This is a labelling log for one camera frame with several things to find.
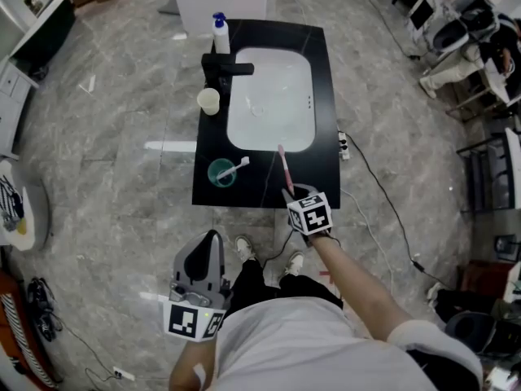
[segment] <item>white sneaker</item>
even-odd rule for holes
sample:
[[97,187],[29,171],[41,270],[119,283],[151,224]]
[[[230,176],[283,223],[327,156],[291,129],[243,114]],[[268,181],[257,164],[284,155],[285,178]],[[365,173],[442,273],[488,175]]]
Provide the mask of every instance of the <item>white sneaker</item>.
[[302,252],[295,252],[291,257],[287,260],[286,268],[284,268],[284,272],[282,273],[279,281],[286,275],[294,275],[297,276],[304,265],[304,254]]
[[429,81],[427,77],[420,78],[419,83],[420,86],[423,88],[423,91],[425,91],[431,99],[436,98],[436,92],[429,86]]
[[253,252],[252,242],[246,236],[239,235],[235,238],[235,253],[242,263],[248,259],[257,259]]
[[429,291],[427,291],[427,301],[429,306],[434,308],[438,301],[438,291],[443,289],[441,283],[435,283]]

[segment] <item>teal cup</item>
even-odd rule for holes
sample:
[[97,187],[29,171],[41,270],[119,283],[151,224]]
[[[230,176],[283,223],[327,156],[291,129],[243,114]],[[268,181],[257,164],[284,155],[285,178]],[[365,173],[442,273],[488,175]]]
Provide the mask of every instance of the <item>teal cup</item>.
[[219,188],[227,188],[231,186],[235,179],[237,178],[237,171],[234,171],[230,175],[217,180],[217,175],[223,173],[224,171],[230,169],[234,166],[234,163],[231,160],[227,160],[225,158],[219,158],[218,160],[214,160],[210,166],[208,167],[208,179],[210,182]]

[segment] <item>floor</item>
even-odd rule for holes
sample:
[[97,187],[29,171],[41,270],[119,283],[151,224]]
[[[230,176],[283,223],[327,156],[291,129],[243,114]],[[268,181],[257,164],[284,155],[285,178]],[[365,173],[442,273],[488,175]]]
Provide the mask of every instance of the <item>floor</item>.
[[[194,141],[199,62],[211,41],[173,39],[175,16],[156,9],[168,0],[90,4],[50,64],[20,137],[22,161],[40,173],[50,193],[53,236],[43,252],[15,253],[24,277],[45,277],[56,312],[109,367],[141,379],[98,383],[101,389],[164,389],[181,340],[162,333],[160,305],[141,292],[168,295],[176,251],[210,228],[225,240],[226,276],[240,264],[234,237],[249,236],[260,259],[287,237],[286,214],[272,209],[193,206],[193,154],[146,149],[146,142]],[[378,3],[406,51],[403,6]],[[447,101],[417,85],[425,65],[406,59],[367,0],[269,0],[268,18],[324,28],[339,126],[366,154],[401,215],[411,253],[431,273],[453,282],[454,265],[471,249],[472,225],[459,213],[464,174],[455,150],[466,130],[447,117]],[[88,94],[90,78],[95,88]],[[394,271],[393,293],[419,318],[436,320],[425,304],[432,284],[408,262],[400,227],[360,154],[341,164],[342,187],[357,198]],[[334,234],[348,253],[389,285],[388,268],[354,202],[343,197]],[[266,268],[274,283],[291,252]],[[322,263],[306,253],[304,273],[329,285]],[[65,377],[63,390],[88,389],[86,367],[103,374],[89,350],[68,332],[47,346]]]

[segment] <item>white sink basin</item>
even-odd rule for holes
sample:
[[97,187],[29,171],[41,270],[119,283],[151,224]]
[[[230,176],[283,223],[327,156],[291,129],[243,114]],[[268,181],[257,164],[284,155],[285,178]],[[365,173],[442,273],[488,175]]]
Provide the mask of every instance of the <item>white sink basin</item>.
[[237,64],[252,63],[252,76],[233,77],[228,138],[240,149],[303,151],[315,139],[311,65],[293,51],[245,48]]

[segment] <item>white cabinet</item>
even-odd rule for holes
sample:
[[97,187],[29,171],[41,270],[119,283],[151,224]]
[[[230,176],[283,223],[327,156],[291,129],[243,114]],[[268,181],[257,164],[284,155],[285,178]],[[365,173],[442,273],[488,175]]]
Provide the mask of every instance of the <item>white cabinet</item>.
[[38,84],[21,72],[8,58],[0,62],[0,156],[18,159],[12,153],[16,128],[29,89]]

